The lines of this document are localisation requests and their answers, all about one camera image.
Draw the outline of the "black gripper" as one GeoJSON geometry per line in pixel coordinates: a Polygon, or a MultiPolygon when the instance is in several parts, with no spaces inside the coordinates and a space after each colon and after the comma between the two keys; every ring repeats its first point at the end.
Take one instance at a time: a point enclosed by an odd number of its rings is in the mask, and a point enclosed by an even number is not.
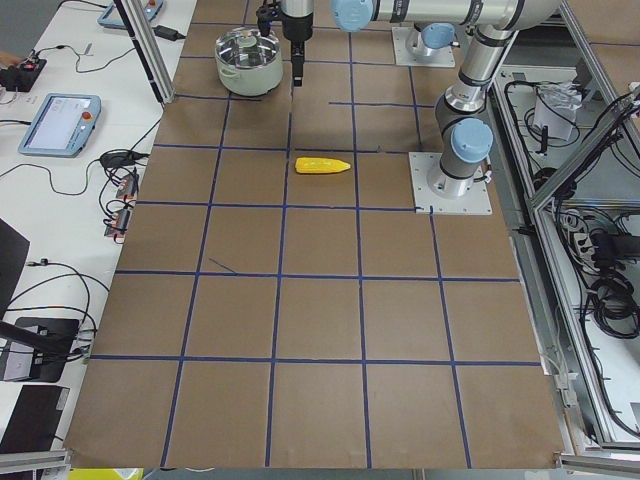
{"type": "MultiPolygon", "coordinates": [[[[282,0],[283,33],[289,41],[307,41],[313,34],[314,1],[282,0]]],[[[304,76],[305,43],[291,43],[292,83],[301,87],[304,76]]]]}

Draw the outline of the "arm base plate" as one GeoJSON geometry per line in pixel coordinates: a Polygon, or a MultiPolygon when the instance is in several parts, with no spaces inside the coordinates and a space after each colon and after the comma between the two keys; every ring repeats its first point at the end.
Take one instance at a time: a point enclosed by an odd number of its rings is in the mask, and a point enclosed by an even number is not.
{"type": "Polygon", "coordinates": [[[410,152],[409,164],[414,210],[419,214],[475,215],[492,214],[487,183],[482,169],[463,180],[448,177],[440,165],[438,152],[410,152]]]}
{"type": "Polygon", "coordinates": [[[455,28],[450,23],[431,23],[420,27],[393,27],[395,64],[430,68],[453,68],[455,28]]]}

